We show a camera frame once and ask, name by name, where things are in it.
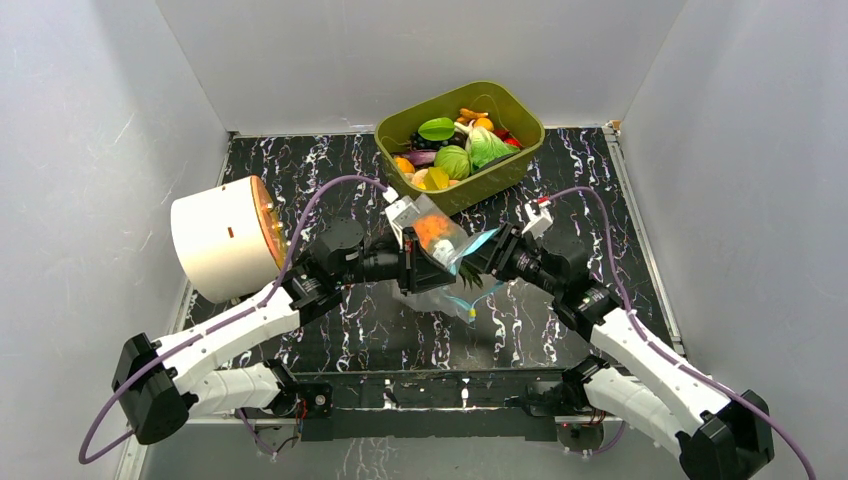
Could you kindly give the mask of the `clear zip top bag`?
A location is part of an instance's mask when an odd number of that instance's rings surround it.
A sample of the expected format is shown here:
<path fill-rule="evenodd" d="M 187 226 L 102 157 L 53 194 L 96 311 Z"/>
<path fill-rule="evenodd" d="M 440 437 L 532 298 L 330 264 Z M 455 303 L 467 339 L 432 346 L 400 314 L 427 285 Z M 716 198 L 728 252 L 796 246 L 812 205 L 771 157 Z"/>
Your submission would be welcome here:
<path fill-rule="evenodd" d="M 502 283 L 497 280 L 481 280 L 471 273 L 460 273 L 461 261 L 479 252 L 485 241 L 496 234 L 494 229 L 467 233 L 459 224 L 446 215 L 426 195 L 413 200 L 408 196 L 396 200 L 385 209 L 393 233 L 397 238 L 402 229 L 411 227 L 424 251 L 438 265 L 454 275 L 455 282 L 439 286 L 423 293 L 403 293 L 399 287 L 392 288 L 392 298 L 417 312 L 442 312 L 468 324 L 475 322 L 476 307 L 486 297 L 494 294 Z"/>

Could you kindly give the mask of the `toy pineapple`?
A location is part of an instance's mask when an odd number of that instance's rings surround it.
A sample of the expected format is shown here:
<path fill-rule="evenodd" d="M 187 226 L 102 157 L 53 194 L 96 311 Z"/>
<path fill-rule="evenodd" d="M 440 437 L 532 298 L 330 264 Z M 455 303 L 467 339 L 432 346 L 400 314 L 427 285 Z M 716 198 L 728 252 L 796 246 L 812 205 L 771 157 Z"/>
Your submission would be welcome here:
<path fill-rule="evenodd" d="M 456 273 L 465 288 L 483 286 L 480 271 L 463 264 L 473 238 L 450 217 L 438 213 L 426 214 L 415 221 L 412 228 L 423 249 L 452 273 Z"/>

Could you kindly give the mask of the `green toy cabbage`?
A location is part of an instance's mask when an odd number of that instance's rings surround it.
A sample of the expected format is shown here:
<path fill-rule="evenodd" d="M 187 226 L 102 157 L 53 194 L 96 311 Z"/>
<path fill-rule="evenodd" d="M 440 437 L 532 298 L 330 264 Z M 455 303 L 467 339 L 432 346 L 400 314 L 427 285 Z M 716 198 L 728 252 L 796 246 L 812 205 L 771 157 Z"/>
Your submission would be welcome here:
<path fill-rule="evenodd" d="M 439 149 L 435 155 L 434 166 L 440 168 L 450 180 L 461 181 L 471 174 L 469 153 L 456 145 Z"/>

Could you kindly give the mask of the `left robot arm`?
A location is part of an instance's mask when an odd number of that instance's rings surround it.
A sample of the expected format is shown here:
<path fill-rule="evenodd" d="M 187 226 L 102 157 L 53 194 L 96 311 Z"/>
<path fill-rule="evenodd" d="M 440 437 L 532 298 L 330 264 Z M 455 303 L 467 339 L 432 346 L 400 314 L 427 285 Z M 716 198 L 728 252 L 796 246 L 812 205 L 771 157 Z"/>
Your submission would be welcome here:
<path fill-rule="evenodd" d="M 274 364 L 221 370 L 238 353 L 298 330 L 342 303 L 342 288 L 393 281 L 403 293 L 455 282 L 459 249 L 416 224 L 367 245 L 360 223 L 336 220 L 302 252 L 280 284 L 181 334 L 128 339 L 112 388 L 135 439 L 160 442 L 197 416 L 241 408 L 294 411 L 299 391 Z"/>

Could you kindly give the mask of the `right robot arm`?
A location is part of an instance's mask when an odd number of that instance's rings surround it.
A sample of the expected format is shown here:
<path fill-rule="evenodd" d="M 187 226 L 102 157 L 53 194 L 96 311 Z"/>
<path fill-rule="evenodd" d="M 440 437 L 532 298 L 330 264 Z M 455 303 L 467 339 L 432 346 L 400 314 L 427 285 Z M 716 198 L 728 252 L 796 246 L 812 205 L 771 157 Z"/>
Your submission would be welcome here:
<path fill-rule="evenodd" d="M 675 456 L 690 479 L 749 479 L 774 458 L 766 402 L 720 392 L 629 316 L 614 290 L 587 268 L 577 238 L 535 240 L 517 226 L 496 230 L 464 264 L 498 280 L 522 279 L 552 297 L 558 319 L 611 355 L 629 375 L 589 356 L 562 375 L 565 405 L 612 413 Z"/>

